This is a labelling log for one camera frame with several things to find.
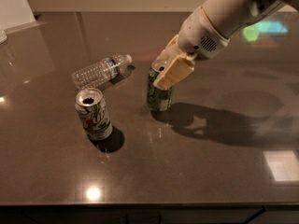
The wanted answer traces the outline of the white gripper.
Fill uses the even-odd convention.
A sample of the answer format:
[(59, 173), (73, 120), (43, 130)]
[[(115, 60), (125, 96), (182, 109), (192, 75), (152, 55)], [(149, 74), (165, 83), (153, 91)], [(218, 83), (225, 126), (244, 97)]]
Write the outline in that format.
[(219, 32), (202, 7), (198, 7), (182, 23), (175, 35), (153, 64), (163, 68), (153, 82), (159, 90), (168, 90), (194, 71), (195, 60), (210, 60), (228, 46), (230, 39)]

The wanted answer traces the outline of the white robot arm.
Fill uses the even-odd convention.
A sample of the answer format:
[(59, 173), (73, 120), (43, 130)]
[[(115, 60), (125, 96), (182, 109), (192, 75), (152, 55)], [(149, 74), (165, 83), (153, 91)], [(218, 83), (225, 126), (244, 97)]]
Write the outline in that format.
[(173, 87), (194, 70), (196, 61), (215, 57), (236, 32), (286, 5), (298, 10), (299, 0), (206, 0), (157, 57), (166, 65), (154, 86), (160, 90)]

